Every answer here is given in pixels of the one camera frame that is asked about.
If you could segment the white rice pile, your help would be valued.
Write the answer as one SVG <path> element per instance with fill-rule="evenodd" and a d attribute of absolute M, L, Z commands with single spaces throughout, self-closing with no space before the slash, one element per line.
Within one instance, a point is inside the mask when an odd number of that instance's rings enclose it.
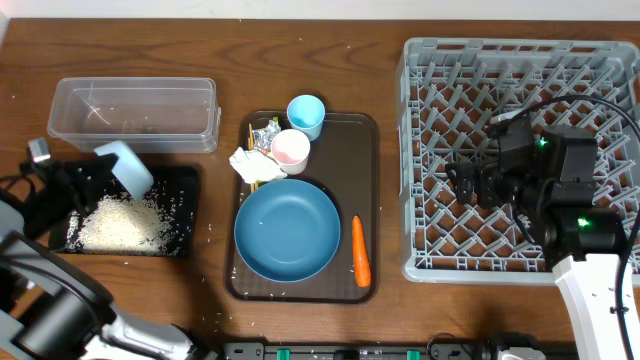
<path fill-rule="evenodd" d="M 105 195 L 95 211 L 70 216 L 65 250 L 85 254 L 175 256 L 186 244 L 173 204 L 163 205 L 157 194 L 141 200 L 121 192 Z"/>

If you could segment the light blue small bowl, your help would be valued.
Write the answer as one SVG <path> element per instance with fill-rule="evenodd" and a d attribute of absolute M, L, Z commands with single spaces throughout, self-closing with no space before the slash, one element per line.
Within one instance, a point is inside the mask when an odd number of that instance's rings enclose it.
<path fill-rule="evenodd" d="M 123 141 L 114 141 L 94 149 L 98 156 L 115 155 L 112 173 L 134 200 L 141 200 L 152 188 L 154 178 L 136 153 Z"/>

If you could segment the orange carrot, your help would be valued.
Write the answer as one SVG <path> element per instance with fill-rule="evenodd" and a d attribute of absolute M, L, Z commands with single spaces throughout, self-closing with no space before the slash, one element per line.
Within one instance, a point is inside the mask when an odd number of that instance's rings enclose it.
<path fill-rule="evenodd" d="M 369 287 L 372 281 L 371 269 L 364 228 L 358 215 L 355 215 L 352 219 L 352 255 L 356 284 L 359 287 Z"/>

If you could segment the dark blue plate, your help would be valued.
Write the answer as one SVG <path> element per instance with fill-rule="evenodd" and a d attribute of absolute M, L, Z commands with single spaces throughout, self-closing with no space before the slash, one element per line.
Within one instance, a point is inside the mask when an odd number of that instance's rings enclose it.
<path fill-rule="evenodd" d="M 341 232 L 339 212 L 325 192 L 305 181 L 284 179 L 261 186 L 241 205 L 234 242 L 254 273 L 292 283 L 328 266 Z"/>

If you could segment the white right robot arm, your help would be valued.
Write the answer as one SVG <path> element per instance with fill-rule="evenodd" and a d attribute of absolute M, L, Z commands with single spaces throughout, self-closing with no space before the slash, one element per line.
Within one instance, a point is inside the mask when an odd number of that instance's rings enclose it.
<path fill-rule="evenodd" d="M 491 124 L 490 135 L 495 159 L 446 165 L 456 199 L 512 207 L 523 237 L 543 251 L 580 358 L 638 358 L 629 260 L 639 228 L 626 231 L 617 211 L 593 201 L 595 137 L 571 125 L 536 132 L 523 112 Z"/>

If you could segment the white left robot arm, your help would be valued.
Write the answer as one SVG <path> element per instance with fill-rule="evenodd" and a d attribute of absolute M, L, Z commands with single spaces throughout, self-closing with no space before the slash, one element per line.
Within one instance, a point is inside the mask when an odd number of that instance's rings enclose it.
<path fill-rule="evenodd" d="M 88 215 L 117 179 L 135 199 L 150 171 L 124 142 L 89 161 L 54 161 L 45 139 L 28 143 L 15 175 L 1 179 L 1 347 L 17 359 L 216 359 L 176 325 L 120 311 L 112 294 L 38 238 L 72 211 Z"/>

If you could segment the black waste tray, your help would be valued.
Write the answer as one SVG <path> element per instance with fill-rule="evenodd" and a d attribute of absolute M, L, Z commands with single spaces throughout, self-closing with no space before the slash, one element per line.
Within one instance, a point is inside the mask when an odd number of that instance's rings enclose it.
<path fill-rule="evenodd" d="M 58 253 L 186 257 L 190 253 L 200 181 L 191 166 L 155 166 L 154 184 L 135 200 L 112 178 L 97 208 L 74 211 L 51 229 L 48 247 Z"/>

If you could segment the clear plastic bin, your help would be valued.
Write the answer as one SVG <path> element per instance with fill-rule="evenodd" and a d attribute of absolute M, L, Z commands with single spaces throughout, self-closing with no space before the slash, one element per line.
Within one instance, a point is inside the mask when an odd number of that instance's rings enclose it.
<path fill-rule="evenodd" d="M 74 77 L 57 84 L 48 134 L 82 152 L 123 141 L 137 153 L 210 153 L 216 84 L 197 77 Z"/>

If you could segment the dark brown serving tray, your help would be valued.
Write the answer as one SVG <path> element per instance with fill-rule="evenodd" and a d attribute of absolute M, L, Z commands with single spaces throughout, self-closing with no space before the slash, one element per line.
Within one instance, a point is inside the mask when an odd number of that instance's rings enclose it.
<path fill-rule="evenodd" d="M 352 221 L 370 268 L 379 250 L 379 131 L 365 114 L 329 113 L 305 169 L 256 190 L 233 182 L 227 291 L 244 301 L 360 304 L 378 280 L 355 279 Z"/>

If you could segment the wooden chopstick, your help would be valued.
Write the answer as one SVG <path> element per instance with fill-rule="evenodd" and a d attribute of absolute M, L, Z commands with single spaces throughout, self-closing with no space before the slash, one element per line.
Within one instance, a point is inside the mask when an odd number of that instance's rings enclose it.
<path fill-rule="evenodd" d="M 252 124 L 249 123 L 248 125 L 248 149 L 249 151 L 254 151 L 255 150 L 255 140 L 254 140 L 254 134 L 253 134 L 253 128 L 252 128 Z M 250 190 L 251 190 L 251 194 L 253 194 L 256 189 L 258 188 L 258 183 L 257 181 L 254 181 L 253 183 L 251 183 L 250 185 Z"/>

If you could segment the crumpled white napkin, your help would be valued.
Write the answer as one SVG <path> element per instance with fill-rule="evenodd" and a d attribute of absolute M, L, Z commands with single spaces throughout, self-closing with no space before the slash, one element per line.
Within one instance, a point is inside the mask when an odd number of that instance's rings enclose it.
<path fill-rule="evenodd" d="M 258 150 L 238 147 L 229 158 L 229 163 L 247 184 L 265 183 L 287 177 L 279 165 Z"/>

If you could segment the light blue cup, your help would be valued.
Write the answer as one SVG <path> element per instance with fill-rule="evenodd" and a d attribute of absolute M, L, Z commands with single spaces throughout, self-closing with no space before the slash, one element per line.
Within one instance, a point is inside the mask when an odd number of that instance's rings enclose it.
<path fill-rule="evenodd" d="M 290 101 L 286 115 L 294 129 L 303 132 L 310 141 L 314 141 L 321 133 L 326 110 L 318 97 L 304 94 Z"/>

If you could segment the pink cup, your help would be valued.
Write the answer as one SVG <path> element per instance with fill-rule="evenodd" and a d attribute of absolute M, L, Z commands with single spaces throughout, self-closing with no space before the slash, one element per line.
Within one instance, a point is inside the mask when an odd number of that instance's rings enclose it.
<path fill-rule="evenodd" d="M 311 144 L 307 136 L 295 129 L 279 132 L 271 142 L 271 153 L 280 169 L 298 175 L 306 168 Z"/>

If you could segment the silver foil wrapper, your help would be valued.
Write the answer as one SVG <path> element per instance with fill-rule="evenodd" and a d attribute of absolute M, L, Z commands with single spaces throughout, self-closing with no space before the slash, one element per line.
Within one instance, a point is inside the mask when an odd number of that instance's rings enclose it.
<path fill-rule="evenodd" d="M 269 153 L 273 139 L 280 132 L 279 118 L 273 117 L 265 127 L 252 131 L 254 148 L 263 153 Z"/>

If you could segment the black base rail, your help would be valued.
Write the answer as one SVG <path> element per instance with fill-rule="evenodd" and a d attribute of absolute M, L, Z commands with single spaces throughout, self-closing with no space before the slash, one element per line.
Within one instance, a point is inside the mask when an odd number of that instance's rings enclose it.
<path fill-rule="evenodd" d="M 577 360 L 572 343 L 544 343 L 522 333 L 492 334 L 464 340 L 440 333 L 424 344 L 286 344 L 227 343 L 222 360 Z"/>

